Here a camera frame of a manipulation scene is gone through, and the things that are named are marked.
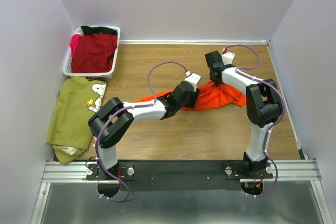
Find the orange t shirt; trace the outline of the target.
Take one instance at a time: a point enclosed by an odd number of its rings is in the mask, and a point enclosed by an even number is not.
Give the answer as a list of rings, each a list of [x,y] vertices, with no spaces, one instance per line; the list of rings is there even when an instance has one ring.
[[[215,85],[210,81],[205,85],[198,86],[200,89],[195,108],[183,107],[185,111],[202,111],[218,109],[228,104],[243,107],[246,104],[245,95],[238,89],[228,84]]]

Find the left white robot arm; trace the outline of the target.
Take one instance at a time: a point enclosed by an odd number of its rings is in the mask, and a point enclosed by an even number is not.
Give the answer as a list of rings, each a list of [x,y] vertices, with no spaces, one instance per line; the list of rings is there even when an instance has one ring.
[[[195,108],[199,94],[198,82],[183,80],[176,88],[156,99],[128,103],[119,98],[110,99],[88,121],[96,137],[96,153],[100,166],[106,170],[117,163],[116,145],[133,123],[147,120],[165,120],[182,108]]]

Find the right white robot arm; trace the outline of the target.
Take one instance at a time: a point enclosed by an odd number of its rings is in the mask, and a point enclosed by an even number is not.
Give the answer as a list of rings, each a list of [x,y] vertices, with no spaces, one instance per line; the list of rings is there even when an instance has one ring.
[[[268,167],[267,148],[272,128],[284,116],[283,97],[273,79],[262,80],[242,72],[233,64],[224,63],[218,51],[205,54],[210,80],[216,85],[227,84],[244,94],[246,112],[251,122],[249,146],[243,159],[225,163],[232,171],[228,177],[250,178],[265,174]]]

